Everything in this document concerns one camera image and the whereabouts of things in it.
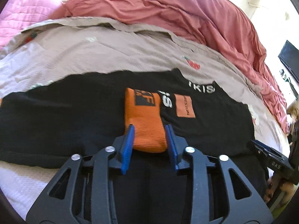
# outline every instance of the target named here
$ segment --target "bed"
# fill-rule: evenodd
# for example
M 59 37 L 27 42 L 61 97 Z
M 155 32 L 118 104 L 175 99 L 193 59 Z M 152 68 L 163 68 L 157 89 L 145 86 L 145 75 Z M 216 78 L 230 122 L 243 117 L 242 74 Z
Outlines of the bed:
M 82 9 L 86 1 L 93 4 Z M 232 99 L 248 104 L 255 138 L 289 155 L 283 96 L 264 65 L 266 52 L 252 24 L 239 9 L 227 0 L 211 0 L 228 8 L 215 17 L 219 7 L 204 6 L 205 1 L 127 1 L 143 14 L 133 16 L 121 5 L 111 9 L 104 0 L 69 0 L 49 14 L 52 20 L 32 24 L 14 36 L 0 51 L 0 98 L 71 74 L 179 68 L 186 79 L 197 84 L 215 80 Z M 195 8 L 188 8 L 190 3 Z M 146 9 L 150 16 L 144 15 Z M 157 11 L 161 21 L 156 19 Z M 177 15 L 174 11 L 182 19 L 170 20 L 169 14 Z M 223 23 L 219 18 L 228 14 L 228 22 Z M 246 29 L 237 25 L 240 22 L 250 26 Z M 240 34 L 235 41 L 229 34 L 232 24 Z M 105 60 L 99 63 L 98 58 Z M 1 161 L 0 187 L 25 219 L 56 172 Z
M 48 19 L 63 0 L 8 0 L 0 14 L 0 49 L 27 26 Z

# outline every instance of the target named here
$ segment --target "black tv screen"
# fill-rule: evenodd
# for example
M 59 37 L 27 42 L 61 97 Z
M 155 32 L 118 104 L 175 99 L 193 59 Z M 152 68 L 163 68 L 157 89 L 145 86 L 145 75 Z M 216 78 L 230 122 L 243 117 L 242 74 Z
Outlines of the black tv screen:
M 287 40 L 278 58 L 299 83 L 299 50 Z

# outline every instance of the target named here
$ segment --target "black t-shirt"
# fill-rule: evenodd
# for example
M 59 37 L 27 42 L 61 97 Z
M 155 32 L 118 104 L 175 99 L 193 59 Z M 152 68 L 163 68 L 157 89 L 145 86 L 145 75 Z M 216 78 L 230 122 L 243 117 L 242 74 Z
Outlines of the black t-shirt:
M 247 105 L 216 83 L 198 85 L 178 69 L 70 75 L 48 86 L 11 93 L 0 107 L 0 160 L 58 168 L 75 153 L 96 154 L 124 134 L 126 88 L 158 92 L 163 124 L 206 155 L 231 157 L 256 190 L 265 191 L 265 171 L 247 149 L 254 126 Z M 172 107 L 163 101 L 163 95 Z M 175 95 L 189 96 L 195 117 L 178 117 Z M 118 221 L 181 223 L 187 177 L 176 176 L 167 152 L 134 150 L 125 176 L 114 179 Z

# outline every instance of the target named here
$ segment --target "metal screw head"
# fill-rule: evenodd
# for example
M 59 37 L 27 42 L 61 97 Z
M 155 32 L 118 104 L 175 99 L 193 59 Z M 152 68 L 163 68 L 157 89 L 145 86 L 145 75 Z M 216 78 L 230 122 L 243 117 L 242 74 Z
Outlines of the metal screw head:
M 114 152 L 115 148 L 113 146 L 108 146 L 108 147 L 105 148 L 105 151 L 106 152 Z
M 188 153 L 193 153 L 193 152 L 195 152 L 195 149 L 194 149 L 194 147 L 186 147 L 185 151 Z
M 228 161 L 228 160 L 229 160 L 229 157 L 226 156 L 226 155 L 220 155 L 220 156 L 219 156 L 219 159 L 220 159 L 221 161 Z
M 81 158 L 81 156 L 79 154 L 74 154 L 71 156 L 71 159 L 74 160 L 74 161 L 77 161 Z

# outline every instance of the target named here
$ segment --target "printed logo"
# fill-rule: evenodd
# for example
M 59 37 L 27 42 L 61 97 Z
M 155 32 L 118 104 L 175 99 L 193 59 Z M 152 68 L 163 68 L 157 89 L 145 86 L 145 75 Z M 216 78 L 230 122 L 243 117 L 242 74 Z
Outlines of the printed logo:
M 189 82 L 189 87 L 193 87 L 194 90 L 198 90 L 200 93 L 214 93 L 215 88 L 213 85 L 196 85 L 192 82 Z
M 172 102 L 169 98 L 170 94 L 169 93 L 165 93 L 165 92 L 162 92 L 162 91 L 158 91 L 159 93 L 163 94 L 162 96 L 162 101 L 163 101 L 163 104 L 166 106 L 166 107 L 170 107 L 172 108 Z
M 152 93 L 141 90 L 134 90 L 134 94 L 136 106 L 156 106 L 155 98 Z
M 175 105 L 178 117 L 195 118 L 190 96 L 175 94 Z
M 194 68 L 195 70 L 199 70 L 200 69 L 200 65 L 195 63 L 193 60 L 190 60 L 188 57 L 184 56 L 184 59 L 186 60 L 186 62 L 188 62 L 189 66 L 191 66 L 192 68 Z

